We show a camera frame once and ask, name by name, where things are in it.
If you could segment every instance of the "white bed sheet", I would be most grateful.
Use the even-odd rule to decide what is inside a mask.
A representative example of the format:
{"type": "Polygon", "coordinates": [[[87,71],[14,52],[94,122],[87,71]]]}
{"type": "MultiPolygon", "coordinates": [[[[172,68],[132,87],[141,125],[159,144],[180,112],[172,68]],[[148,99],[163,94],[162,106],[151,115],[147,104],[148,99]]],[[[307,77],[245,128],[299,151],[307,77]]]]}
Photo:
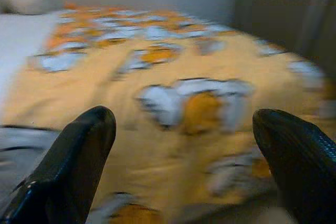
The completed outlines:
{"type": "Polygon", "coordinates": [[[61,12],[36,16],[0,14],[0,118],[15,73],[28,56],[42,49],[61,12]]]}

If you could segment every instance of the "yellow bedspread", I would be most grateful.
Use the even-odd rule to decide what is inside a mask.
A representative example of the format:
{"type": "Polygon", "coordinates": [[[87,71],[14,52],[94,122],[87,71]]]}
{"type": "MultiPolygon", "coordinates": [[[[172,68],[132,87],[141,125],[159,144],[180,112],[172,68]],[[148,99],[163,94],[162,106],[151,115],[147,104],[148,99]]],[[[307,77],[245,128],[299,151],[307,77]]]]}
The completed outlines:
{"type": "Polygon", "coordinates": [[[3,122],[62,130],[110,108],[117,138],[94,207],[125,191],[170,221],[187,205],[237,204],[270,188],[252,133],[260,108],[333,133],[317,116],[324,77],[266,41],[168,11],[72,7],[60,23],[17,76],[3,122]]]}

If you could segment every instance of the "bed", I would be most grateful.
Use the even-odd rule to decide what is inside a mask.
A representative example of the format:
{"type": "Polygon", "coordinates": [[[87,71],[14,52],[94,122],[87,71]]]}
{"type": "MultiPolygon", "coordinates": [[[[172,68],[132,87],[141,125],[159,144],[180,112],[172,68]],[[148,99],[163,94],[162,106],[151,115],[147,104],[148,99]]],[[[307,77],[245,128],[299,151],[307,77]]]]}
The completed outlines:
{"type": "MultiPolygon", "coordinates": [[[[266,40],[169,10],[69,5],[44,17],[27,34],[35,47],[17,61],[22,47],[11,39],[5,53],[13,67],[3,82],[21,68],[1,97],[1,144],[46,150],[83,111],[110,108],[117,138],[89,219],[117,223],[132,209],[171,222],[185,209],[202,214],[275,189],[254,142],[256,109],[288,111],[334,134],[334,120],[319,114],[324,74],[266,40]]],[[[12,171],[10,186],[31,169],[12,171]]]]}

